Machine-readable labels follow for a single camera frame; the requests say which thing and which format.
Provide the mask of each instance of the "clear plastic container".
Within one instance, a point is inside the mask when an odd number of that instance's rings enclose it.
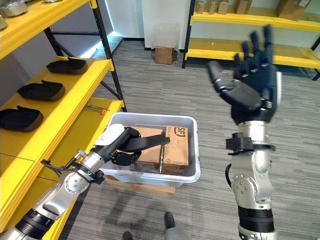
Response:
[[[168,47],[179,51],[180,26],[177,23],[161,23],[153,27],[151,48]]]
[[[100,170],[105,175],[114,176],[121,182],[171,186],[178,188],[185,183],[194,183],[200,177],[199,143],[197,122],[189,116],[157,115],[131,112],[115,113],[108,126],[122,124],[124,126],[136,126],[165,130],[166,126],[181,126],[188,128],[188,155],[189,166],[183,175],[166,175],[130,170],[118,170],[111,161],[104,164]]]

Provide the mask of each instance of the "yellow shelf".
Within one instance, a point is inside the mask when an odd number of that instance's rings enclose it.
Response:
[[[112,114],[119,112],[124,106],[121,100],[111,100],[104,98],[91,98],[90,103],[107,109],[107,113],[102,115],[98,111],[83,110],[74,121],[58,147],[55,149],[50,160],[53,165],[65,165],[75,154],[76,150],[83,148],[88,152],[94,145],[96,139],[104,131]],[[43,168],[38,177],[35,178],[27,194],[20,202],[12,218],[7,222],[5,229],[15,225],[21,217],[34,205],[36,200],[58,180],[58,177],[49,169]],[[72,206],[59,218],[50,228],[43,240],[57,240],[69,217]]]
[[[190,25],[192,25],[193,22],[246,24],[255,26],[272,24],[276,28],[320,32],[320,15],[318,14],[305,13],[301,20],[293,21],[278,17],[276,9],[260,7],[250,7],[248,14],[236,14],[232,5],[228,7],[227,14],[194,12],[190,20]]]
[[[241,43],[235,40],[190,38],[185,59],[233,60],[236,53],[243,57]],[[273,60],[279,65],[320,69],[320,58],[311,49],[304,47],[275,45]]]
[[[93,147],[96,139],[101,135],[109,119],[114,113],[117,113],[124,106],[121,100],[111,100],[105,98],[90,98],[90,103],[107,110],[105,115],[98,111],[88,110],[85,108],[79,114],[69,128],[64,138],[60,141],[56,150],[49,158],[54,166],[65,165],[77,152],[78,149],[85,150],[86,153]],[[57,181],[58,176],[50,169],[44,167],[40,174],[41,178]]]
[[[26,14],[5,19],[8,27],[0,31],[0,59],[87,2],[89,0],[62,0],[55,3],[34,0],[27,3]]]
[[[44,68],[29,83],[46,81],[62,83],[64,96],[55,102],[24,99],[15,93],[0,109],[15,109],[17,105],[37,109],[43,114],[41,125],[31,132],[1,128],[0,153],[22,159],[40,161],[47,159],[72,125],[99,83],[111,70],[108,59],[87,59],[88,70],[81,75],[51,73]]]
[[[20,196],[23,197],[37,176],[32,173],[34,163],[34,161],[0,154],[0,232],[5,229],[12,213],[16,210]]]
[[[82,75],[54,74],[45,68],[28,82],[39,83],[45,79],[63,83],[65,94],[59,101],[24,99],[16,93],[1,107],[1,109],[6,109],[21,105],[38,109],[42,112],[44,119],[42,124],[32,132],[0,128],[2,139],[0,140],[0,183],[5,185],[5,187],[1,187],[0,192],[0,231],[3,230],[43,167],[40,161],[50,157],[107,71],[113,69],[110,60],[88,59],[87,63],[88,70]]]

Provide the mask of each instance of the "person's leg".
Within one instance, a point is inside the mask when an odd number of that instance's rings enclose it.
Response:
[[[122,240],[133,240],[131,233],[128,232],[128,231],[126,231],[126,232],[122,235]]]
[[[164,225],[166,228],[164,240],[188,240],[187,234],[176,227],[175,219],[171,212],[165,213]]]

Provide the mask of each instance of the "cable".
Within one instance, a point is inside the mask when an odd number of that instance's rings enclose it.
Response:
[[[43,160],[41,161],[41,163],[42,163],[44,166],[46,166],[48,169],[54,171],[54,173],[57,174],[58,177],[60,177],[60,175],[62,174],[63,171],[70,171],[70,172],[74,172],[74,173],[80,175],[86,182],[88,182],[88,183],[90,184],[91,181],[89,181],[85,176],[83,176],[81,173],[79,173],[79,172],[77,171],[77,169],[75,169],[75,168],[72,168],[72,169],[71,169],[71,168],[67,168],[67,167],[70,167],[76,160],[77,160],[77,159],[76,159],[75,157],[72,157],[72,158],[70,159],[70,161],[69,161],[65,166],[62,166],[62,167],[52,166],[52,165],[50,164],[50,161],[45,160],[45,159],[43,159]]]
[[[229,184],[230,188],[232,188],[231,187],[231,181],[230,181],[230,178],[229,178],[229,170],[230,170],[230,168],[231,168],[231,163],[229,163],[229,165],[226,166],[224,174],[225,174],[226,182]]]

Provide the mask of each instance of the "box on shelf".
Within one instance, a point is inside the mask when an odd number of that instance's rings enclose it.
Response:
[[[252,0],[237,0],[234,4],[236,14],[246,14],[251,6]]]
[[[218,14],[226,14],[228,11],[229,1],[221,0],[218,8]]]
[[[219,0],[209,0],[208,13],[214,14],[215,12],[217,12],[218,5]]]
[[[197,4],[197,8],[196,8],[196,12],[198,14],[202,14],[205,10],[205,4],[204,4],[204,1],[199,1],[198,4]]]
[[[172,64],[174,56],[174,48],[167,46],[155,47],[155,63],[157,64]]]
[[[183,174],[189,165],[188,128],[167,126],[165,136],[170,138],[170,143],[164,145],[161,173]]]
[[[277,13],[280,18],[299,21],[311,0],[280,0]]]

